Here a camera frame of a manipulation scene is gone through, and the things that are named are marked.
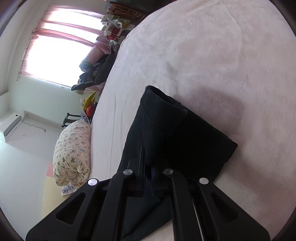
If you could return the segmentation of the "black pants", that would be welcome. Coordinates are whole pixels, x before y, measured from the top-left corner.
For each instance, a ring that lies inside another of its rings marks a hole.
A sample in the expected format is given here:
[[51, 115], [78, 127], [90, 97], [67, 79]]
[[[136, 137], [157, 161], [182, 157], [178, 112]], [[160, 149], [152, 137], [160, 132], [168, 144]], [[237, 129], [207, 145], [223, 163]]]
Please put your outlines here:
[[123, 240], [141, 240], [171, 219], [169, 198], [160, 187], [165, 169], [184, 178], [213, 182], [237, 144], [154, 86], [147, 86], [128, 131], [119, 170], [144, 151], [145, 193], [127, 200]]

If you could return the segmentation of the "cream and pink headboard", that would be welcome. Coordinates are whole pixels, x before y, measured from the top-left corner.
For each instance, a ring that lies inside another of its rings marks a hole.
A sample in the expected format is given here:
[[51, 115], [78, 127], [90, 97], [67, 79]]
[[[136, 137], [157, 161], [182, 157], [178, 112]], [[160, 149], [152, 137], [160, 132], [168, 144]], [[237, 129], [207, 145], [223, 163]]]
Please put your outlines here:
[[41, 206], [41, 219], [45, 218], [55, 208], [57, 208], [68, 196], [63, 196], [61, 193], [62, 187], [57, 186], [53, 177], [53, 164], [48, 166], [47, 174], [45, 177], [42, 206]]

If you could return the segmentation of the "round bear print cushion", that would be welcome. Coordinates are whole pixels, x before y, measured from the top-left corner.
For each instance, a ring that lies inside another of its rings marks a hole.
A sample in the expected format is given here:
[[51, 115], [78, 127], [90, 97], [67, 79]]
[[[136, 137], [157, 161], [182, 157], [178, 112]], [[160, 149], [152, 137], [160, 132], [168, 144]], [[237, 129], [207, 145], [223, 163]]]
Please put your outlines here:
[[58, 186], [84, 185], [90, 175], [91, 125], [77, 120], [60, 134], [53, 154], [53, 177]]

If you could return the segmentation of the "yellow and red toy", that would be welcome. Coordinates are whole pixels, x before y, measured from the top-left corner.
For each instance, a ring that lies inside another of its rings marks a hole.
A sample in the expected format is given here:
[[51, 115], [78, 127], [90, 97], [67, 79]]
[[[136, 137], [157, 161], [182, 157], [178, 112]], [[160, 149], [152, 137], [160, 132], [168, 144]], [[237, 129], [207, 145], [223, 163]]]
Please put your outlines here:
[[81, 99], [81, 106], [85, 114], [87, 115], [87, 110], [90, 106], [92, 106], [95, 102], [96, 91], [90, 94], [86, 99]]

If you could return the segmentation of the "pile of dark clothes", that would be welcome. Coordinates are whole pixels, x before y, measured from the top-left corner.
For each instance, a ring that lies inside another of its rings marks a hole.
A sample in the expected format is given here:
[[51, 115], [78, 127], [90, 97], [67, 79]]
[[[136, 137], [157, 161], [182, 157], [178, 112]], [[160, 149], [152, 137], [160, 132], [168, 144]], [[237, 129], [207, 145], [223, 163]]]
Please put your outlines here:
[[79, 76], [80, 83], [71, 87], [72, 91], [85, 90], [105, 82], [116, 60], [117, 53], [111, 49], [110, 54], [103, 55], [94, 65]]

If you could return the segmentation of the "pink fleece bed blanket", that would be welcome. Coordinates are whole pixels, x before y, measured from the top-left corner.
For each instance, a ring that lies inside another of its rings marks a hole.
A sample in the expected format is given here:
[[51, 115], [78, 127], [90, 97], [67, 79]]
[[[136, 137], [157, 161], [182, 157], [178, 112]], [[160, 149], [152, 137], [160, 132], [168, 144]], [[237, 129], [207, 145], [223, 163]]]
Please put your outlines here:
[[91, 174], [119, 166], [147, 85], [238, 144], [215, 184], [276, 238], [295, 209], [295, 35], [270, 1], [175, 1], [121, 44], [92, 125]]

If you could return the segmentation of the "pink window curtain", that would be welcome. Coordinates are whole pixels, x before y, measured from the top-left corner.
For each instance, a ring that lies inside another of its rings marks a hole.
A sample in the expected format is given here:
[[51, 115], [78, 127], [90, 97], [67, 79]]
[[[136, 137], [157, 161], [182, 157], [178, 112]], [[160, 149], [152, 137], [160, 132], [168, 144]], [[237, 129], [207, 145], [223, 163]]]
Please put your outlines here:
[[82, 8], [48, 6], [30, 35], [18, 73], [65, 87], [77, 84], [79, 65], [91, 49], [108, 53], [103, 17]]

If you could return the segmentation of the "cluttered pink shelf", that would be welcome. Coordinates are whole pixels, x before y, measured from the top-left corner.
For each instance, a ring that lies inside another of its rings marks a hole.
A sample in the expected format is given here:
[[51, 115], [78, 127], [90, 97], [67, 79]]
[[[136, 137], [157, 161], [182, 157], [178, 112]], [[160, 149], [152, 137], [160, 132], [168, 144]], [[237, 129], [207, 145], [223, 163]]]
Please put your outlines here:
[[106, 1], [105, 9], [107, 15], [101, 20], [102, 31], [107, 38], [109, 49], [117, 51], [128, 33], [144, 20], [147, 14], [118, 1]]

